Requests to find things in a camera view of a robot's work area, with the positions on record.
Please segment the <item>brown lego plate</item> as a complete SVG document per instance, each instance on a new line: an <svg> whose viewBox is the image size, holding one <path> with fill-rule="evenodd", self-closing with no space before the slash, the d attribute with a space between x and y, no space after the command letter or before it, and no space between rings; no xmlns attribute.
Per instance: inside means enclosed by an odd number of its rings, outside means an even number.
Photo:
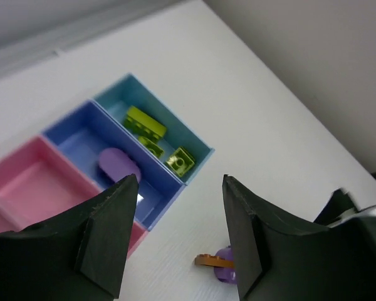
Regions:
<svg viewBox="0 0 376 301"><path fill-rule="evenodd" d="M234 268L232 260L223 259L220 256L210 254L199 254L194 259L194 264L197 266L207 266L216 268Z"/></svg>

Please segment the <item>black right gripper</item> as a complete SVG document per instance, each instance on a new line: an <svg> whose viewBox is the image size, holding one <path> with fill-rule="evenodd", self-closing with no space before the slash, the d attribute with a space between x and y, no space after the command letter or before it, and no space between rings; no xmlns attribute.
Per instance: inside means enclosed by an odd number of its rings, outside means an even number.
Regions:
<svg viewBox="0 0 376 301"><path fill-rule="evenodd" d="M336 226L354 216L376 216L376 205L359 209L350 193L340 188L333 192L314 222L323 226Z"/></svg>

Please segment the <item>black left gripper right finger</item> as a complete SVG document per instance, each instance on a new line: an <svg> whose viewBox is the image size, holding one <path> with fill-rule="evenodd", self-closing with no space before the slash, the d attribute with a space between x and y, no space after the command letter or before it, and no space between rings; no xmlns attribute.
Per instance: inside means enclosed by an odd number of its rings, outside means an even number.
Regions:
<svg viewBox="0 0 376 301"><path fill-rule="evenodd" d="M376 300L376 214L329 227L299 218L224 176L241 300Z"/></svg>

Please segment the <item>purple rounded lego brick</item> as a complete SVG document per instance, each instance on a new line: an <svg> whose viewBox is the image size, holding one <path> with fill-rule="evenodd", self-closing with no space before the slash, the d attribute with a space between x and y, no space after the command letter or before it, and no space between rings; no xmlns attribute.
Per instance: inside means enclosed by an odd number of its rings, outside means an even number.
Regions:
<svg viewBox="0 0 376 301"><path fill-rule="evenodd" d="M142 179L138 165L124 151L114 147L101 151L98 156L98 166L113 182L118 182L132 174L135 174L137 182Z"/></svg>

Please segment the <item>lime rounded lego brick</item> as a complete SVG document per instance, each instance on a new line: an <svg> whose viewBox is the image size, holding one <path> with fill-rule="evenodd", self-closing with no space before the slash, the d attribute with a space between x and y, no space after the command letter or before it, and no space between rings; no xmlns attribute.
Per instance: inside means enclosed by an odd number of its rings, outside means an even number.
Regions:
<svg viewBox="0 0 376 301"><path fill-rule="evenodd" d="M144 136L155 143L163 138L167 131L166 126L135 106L131 106L127 110L122 124L133 134Z"/></svg>

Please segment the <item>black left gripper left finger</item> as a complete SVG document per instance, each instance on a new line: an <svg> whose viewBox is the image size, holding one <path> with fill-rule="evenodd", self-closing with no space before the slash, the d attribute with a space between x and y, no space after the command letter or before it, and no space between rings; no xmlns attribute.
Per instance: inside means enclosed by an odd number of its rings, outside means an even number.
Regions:
<svg viewBox="0 0 376 301"><path fill-rule="evenodd" d="M137 204L129 175L22 231L0 233L0 300L115 300Z"/></svg>

